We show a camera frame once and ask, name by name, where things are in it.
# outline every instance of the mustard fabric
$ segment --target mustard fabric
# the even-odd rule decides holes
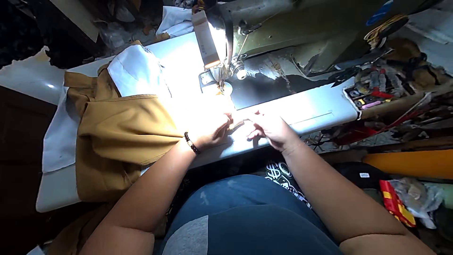
[[[107,66],[98,77],[65,73],[68,97],[82,117],[76,142],[82,201],[115,201],[183,135],[156,95],[120,97]]]

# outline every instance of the bracelet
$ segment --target bracelet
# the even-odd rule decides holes
[[[190,140],[188,132],[184,133],[184,137],[186,138],[187,144],[190,146],[190,148],[195,152],[196,155],[200,154],[201,152],[195,147],[195,144]]]

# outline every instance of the black t-shirt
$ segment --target black t-shirt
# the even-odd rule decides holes
[[[319,217],[254,175],[210,183],[176,215],[159,254],[342,254]]]

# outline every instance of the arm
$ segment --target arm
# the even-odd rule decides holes
[[[201,151],[222,140],[231,120],[222,114],[189,132]],[[195,158],[181,139],[121,197],[87,240],[80,254],[151,254],[155,229]]]
[[[280,117],[258,112],[250,119],[254,128],[249,138],[266,137],[282,152],[297,184],[345,254],[433,254],[384,207],[300,141]]]

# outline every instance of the blue label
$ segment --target blue label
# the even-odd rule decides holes
[[[374,25],[380,19],[382,19],[392,8],[393,0],[386,2],[372,17],[366,22],[366,26]]]

